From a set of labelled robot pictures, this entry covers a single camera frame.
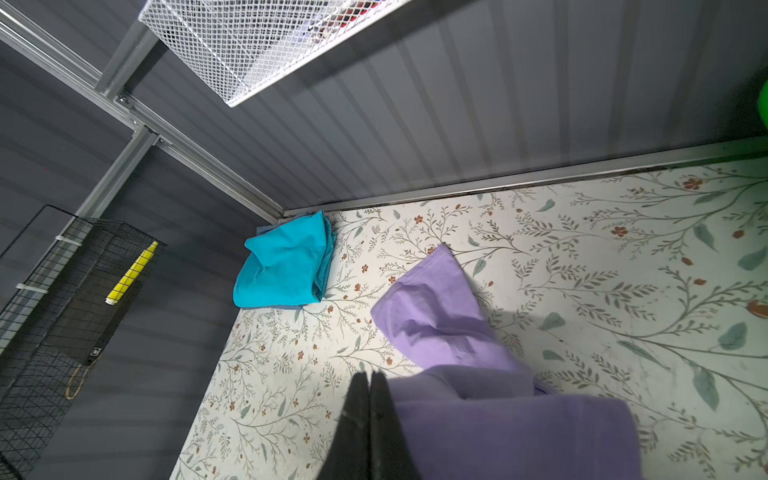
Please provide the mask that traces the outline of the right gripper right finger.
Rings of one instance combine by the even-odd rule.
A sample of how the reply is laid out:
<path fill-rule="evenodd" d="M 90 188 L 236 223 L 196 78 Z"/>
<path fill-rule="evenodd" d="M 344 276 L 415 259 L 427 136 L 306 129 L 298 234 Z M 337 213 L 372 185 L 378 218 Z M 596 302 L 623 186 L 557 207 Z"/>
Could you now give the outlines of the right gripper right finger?
<path fill-rule="evenodd" d="M 404 438 L 385 375 L 374 372 L 369 394 L 370 478 L 416 480 L 421 476 Z"/>

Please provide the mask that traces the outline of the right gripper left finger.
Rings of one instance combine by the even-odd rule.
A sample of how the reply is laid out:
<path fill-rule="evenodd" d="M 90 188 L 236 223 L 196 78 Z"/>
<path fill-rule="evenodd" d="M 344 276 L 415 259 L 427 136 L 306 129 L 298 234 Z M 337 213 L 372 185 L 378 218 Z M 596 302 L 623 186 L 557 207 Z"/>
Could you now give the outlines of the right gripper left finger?
<path fill-rule="evenodd" d="M 350 382 L 333 440 L 318 480 L 368 479 L 370 475 L 370 392 L 366 373 Z"/>

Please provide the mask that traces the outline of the purple t-shirt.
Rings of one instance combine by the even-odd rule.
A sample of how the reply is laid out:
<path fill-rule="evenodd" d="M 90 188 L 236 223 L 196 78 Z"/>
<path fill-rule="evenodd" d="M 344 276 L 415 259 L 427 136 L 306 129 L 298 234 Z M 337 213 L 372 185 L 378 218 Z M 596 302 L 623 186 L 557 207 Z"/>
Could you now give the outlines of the purple t-shirt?
<path fill-rule="evenodd" d="M 638 479 L 639 436 L 620 400 L 558 394 L 495 336 L 445 245 L 371 311 L 417 366 L 390 392 L 425 479 Z"/>

